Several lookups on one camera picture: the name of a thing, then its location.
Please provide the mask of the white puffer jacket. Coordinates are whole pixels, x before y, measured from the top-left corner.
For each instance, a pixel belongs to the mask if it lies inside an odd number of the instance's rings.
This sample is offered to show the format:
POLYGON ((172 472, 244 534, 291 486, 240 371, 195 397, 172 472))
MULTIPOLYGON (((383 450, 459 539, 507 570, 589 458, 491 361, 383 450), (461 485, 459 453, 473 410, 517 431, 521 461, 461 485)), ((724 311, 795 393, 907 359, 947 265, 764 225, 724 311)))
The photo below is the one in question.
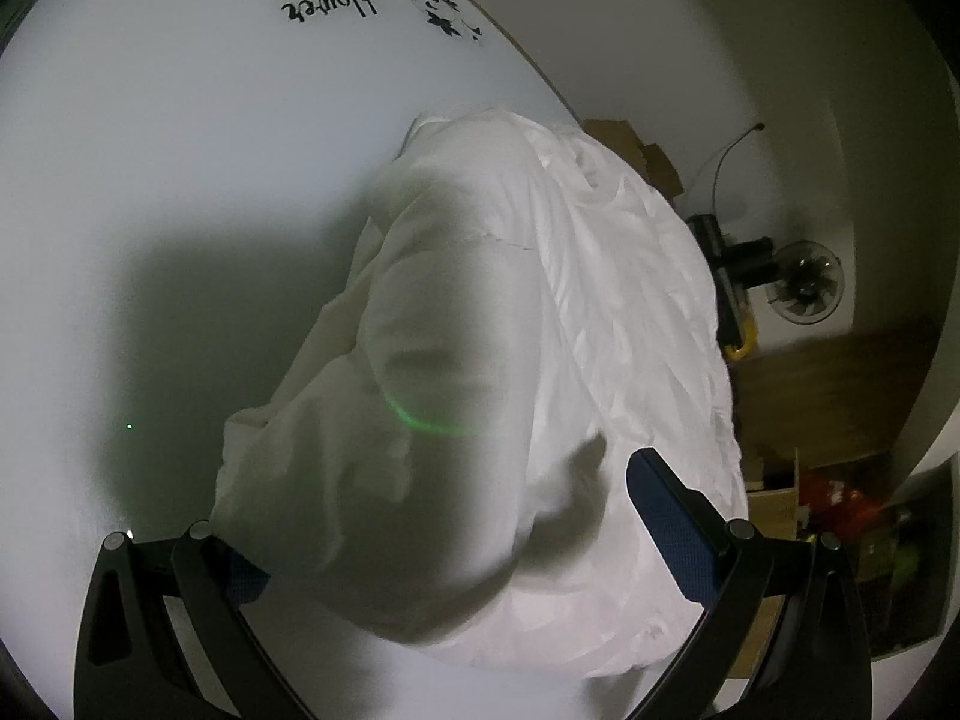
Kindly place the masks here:
POLYGON ((382 639, 601 678, 695 626, 626 492, 658 450, 747 497, 692 232, 581 130, 425 115, 377 174, 347 286, 224 426, 215 533, 382 639))

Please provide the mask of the red bag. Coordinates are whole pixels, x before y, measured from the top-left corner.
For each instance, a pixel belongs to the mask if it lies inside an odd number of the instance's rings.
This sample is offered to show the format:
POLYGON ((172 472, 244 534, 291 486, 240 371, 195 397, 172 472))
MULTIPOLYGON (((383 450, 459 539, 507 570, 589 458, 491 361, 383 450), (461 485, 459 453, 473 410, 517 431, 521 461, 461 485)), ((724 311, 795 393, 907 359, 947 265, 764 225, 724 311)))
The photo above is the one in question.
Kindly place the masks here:
POLYGON ((802 531, 827 533, 853 543, 875 527, 892 489, 877 476, 853 472, 853 465, 802 468, 799 514, 802 531))

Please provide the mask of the wooden cabinet at right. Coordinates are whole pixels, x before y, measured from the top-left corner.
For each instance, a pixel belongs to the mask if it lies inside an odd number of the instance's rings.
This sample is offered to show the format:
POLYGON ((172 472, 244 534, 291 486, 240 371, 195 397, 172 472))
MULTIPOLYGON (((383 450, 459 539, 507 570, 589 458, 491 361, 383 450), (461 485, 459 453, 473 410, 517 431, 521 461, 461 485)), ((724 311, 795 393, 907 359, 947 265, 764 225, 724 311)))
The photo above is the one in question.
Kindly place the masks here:
POLYGON ((836 465, 883 454, 907 422, 940 332, 924 319, 794 344, 731 366, 742 461, 836 465))

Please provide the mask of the black yellow storage box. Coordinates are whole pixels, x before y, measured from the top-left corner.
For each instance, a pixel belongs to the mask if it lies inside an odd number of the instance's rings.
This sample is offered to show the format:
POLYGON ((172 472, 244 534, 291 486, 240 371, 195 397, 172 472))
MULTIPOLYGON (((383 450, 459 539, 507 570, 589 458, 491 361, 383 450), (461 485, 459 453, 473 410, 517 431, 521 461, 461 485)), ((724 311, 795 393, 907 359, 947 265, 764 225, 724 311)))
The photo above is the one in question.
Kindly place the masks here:
POLYGON ((693 215, 686 222, 713 275, 718 305, 718 343, 729 362, 742 361, 757 346, 758 327, 747 291, 731 270, 729 247, 713 215, 693 215))

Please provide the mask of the black standing fan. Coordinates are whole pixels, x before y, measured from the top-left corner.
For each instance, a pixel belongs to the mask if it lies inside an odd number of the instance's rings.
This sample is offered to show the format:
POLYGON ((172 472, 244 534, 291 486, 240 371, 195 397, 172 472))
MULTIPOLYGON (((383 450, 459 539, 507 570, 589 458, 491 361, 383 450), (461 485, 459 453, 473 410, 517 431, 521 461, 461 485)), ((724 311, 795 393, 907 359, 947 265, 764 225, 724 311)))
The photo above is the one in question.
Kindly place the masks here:
POLYGON ((832 249, 814 241, 773 247, 761 239, 761 249, 740 270, 747 289, 765 289, 768 305, 794 325, 825 322, 843 299, 844 273, 832 249))

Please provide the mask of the open cardboard box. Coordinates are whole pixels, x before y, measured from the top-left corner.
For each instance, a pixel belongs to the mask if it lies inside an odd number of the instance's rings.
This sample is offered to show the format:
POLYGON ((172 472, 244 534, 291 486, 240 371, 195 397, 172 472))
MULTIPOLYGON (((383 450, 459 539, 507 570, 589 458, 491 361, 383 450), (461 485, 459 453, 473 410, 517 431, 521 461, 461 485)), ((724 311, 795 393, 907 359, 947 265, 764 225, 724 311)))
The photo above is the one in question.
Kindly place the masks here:
POLYGON ((685 192, 682 179, 665 151, 657 143, 644 143, 630 122, 584 119, 583 130, 630 164, 668 202, 674 203, 685 192))

